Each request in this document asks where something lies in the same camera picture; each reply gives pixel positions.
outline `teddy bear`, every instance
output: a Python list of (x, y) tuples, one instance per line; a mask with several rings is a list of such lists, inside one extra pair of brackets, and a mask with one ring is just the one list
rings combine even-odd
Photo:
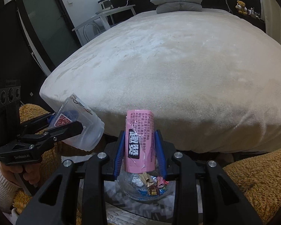
[(246, 4), (244, 2), (237, 0), (237, 5), (235, 6), (235, 8), (238, 10), (239, 13), (247, 15), (247, 8), (245, 6)]

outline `glass panel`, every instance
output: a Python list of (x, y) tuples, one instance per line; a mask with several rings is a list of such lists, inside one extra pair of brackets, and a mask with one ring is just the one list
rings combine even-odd
[(53, 64), (79, 49), (55, 0), (23, 0), (31, 24)]

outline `white table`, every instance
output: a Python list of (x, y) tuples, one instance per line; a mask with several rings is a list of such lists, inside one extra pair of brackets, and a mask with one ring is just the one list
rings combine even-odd
[(86, 20), (85, 22), (83, 22), (82, 24), (76, 26), (74, 29), (72, 29), (72, 31), (75, 31), (77, 36), (78, 36), (78, 39), (81, 43), (81, 45), (83, 46), (84, 43), (83, 43), (83, 40), (82, 40), (82, 37), (80, 35), (80, 33), (78, 32), (78, 29), (80, 29), (81, 27), (87, 25), (88, 23), (91, 23), (93, 21), (95, 21), (96, 19), (100, 19), (102, 21), (102, 24), (104, 26), (104, 28), (106, 30), (110, 29), (110, 25), (107, 21), (107, 16), (109, 15), (112, 15), (112, 14), (115, 14), (115, 13), (119, 13), (119, 12), (122, 12), (122, 11), (125, 11), (125, 10), (131, 10), (132, 11), (132, 14), (133, 16), (136, 15), (135, 11), (134, 11), (134, 7), (135, 5), (129, 5), (129, 6), (124, 6), (124, 7), (118, 7), (118, 8), (114, 8), (114, 9), (110, 9), (110, 10), (107, 10), (107, 11), (104, 11), (102, 13), (99, 13), (99, 14), (96, 14), (94, 15), (93, 17), (91, 17), (89, 20)]

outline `camera lens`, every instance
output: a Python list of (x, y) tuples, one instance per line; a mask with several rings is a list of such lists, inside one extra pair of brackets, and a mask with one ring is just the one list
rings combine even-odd
[(17, 88), (17, 89), (16, 89), (16, 98), (18, 99), (19, 96), (20, 96), (20, 90), (19, 90), (19, 88)]
[(6, 101), (6, 93), (5, 93), (5, 91), (1, 92), (0, 101), (1, 101), (2, 104), (5, 103), (5, 101)]
[(10, 102), (13, 101), (13, 88), (10, 88), (10, 90), (8, 91), (8, 99)]

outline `white sweater sleeve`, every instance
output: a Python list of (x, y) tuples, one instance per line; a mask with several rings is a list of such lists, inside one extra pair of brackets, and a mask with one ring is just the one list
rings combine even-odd
[(0, 172), (0, 209), (2, 212), (11, 213), (13, 199), (20, 186), (8, 181)]

